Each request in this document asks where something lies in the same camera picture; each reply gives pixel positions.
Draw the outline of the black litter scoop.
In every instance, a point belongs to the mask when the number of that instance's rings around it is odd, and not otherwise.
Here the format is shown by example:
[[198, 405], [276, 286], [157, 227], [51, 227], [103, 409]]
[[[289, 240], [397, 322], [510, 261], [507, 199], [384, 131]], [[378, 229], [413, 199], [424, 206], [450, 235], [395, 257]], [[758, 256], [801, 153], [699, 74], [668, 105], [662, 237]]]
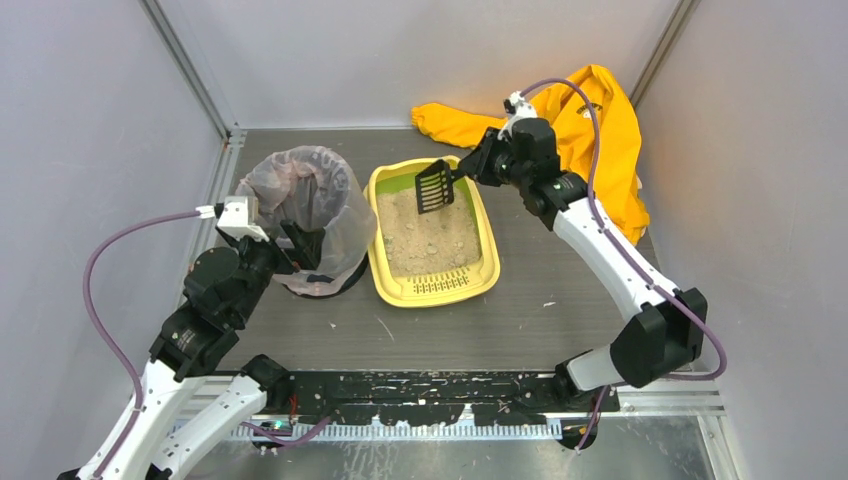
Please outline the black litter scoop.
[[454, 202], [453, 184], [463, 177], [459, 169], [440, 158], [414, 177], [417, 211], [420, 215], [435, 212]]

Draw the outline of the bin with pink bag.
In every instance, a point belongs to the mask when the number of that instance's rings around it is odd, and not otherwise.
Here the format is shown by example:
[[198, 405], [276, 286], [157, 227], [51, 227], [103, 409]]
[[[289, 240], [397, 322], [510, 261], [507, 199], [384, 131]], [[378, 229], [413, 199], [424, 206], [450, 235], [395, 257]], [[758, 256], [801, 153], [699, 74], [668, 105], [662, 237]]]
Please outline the bin with pink bag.
[[282, 223], [306, 236], [322, 234], [313, 267], [282, 273], [274, 280], [295, 295], [321, 299], [355, 285], [367, 267], [367, 250], [377, 219], [351, 166], [323, 146], [299, 146], [268, 155], [242, 179], [236, 196], [256, 199], [257, 223], [284, 248], [293, 243]]

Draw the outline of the yellow green litter box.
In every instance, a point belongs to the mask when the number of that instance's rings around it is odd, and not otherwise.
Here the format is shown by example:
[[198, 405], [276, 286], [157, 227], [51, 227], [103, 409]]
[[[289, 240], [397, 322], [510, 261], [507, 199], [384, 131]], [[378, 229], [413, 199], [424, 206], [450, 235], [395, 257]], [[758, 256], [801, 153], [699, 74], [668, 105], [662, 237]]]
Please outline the yellow green litter box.
[[456, 198], [468, 203], [475, 217], [481, 258], [464, 267], [443, 273], [394, 276], [387, 260], [377, 213], [377, 196], [414, 188], [414, 177], [433, 163], [433, 158], [406, 160], [374, 170], [364, 190], [377, 217], [377, 231], [368, 247], [368, 258], [378, 294], [387, 303], [401, 308], [427, 308], [456, 303], [492, 288], [501, 273], [495, 237], [479, 190], [472, 181], [462, 178], [454, 182]]

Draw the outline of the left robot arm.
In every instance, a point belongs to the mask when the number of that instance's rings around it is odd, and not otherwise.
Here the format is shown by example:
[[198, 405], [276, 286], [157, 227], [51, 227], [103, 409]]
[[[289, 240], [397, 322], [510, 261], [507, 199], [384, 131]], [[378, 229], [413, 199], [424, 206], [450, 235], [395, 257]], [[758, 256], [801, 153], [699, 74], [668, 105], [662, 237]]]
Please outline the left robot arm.
[[185, 302], [163, 323], [118, 422], [84, 465], [62, 479], [184, 479], [237, 426], [262, 410], [295, 412], [291, 372], [253, 357], [210, 404], [185, 423], [178, 414], [238, 341], [284, 262], [268, 240], [226, 239], [203, 252], [184, 279]]

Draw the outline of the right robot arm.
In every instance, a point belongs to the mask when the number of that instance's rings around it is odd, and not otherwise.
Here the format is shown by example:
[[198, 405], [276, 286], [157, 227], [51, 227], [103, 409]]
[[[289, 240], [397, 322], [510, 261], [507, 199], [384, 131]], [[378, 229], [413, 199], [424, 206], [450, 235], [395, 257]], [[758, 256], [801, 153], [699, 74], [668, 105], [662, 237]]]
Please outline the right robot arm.
[[610, 293], [625, 322], [607, 346], [555, 368], [554, 387], [577, 396], [621, 384], [644, 387], [698, 359], [707, 301], [656, 272], [612, 224], [587, 182], [559, 165], [555, 133], [541, 118], [517, 121], [510, 132], [485, 130], [459, 170], [480, 185], [514, 186], [525, 208], [567, 243]]

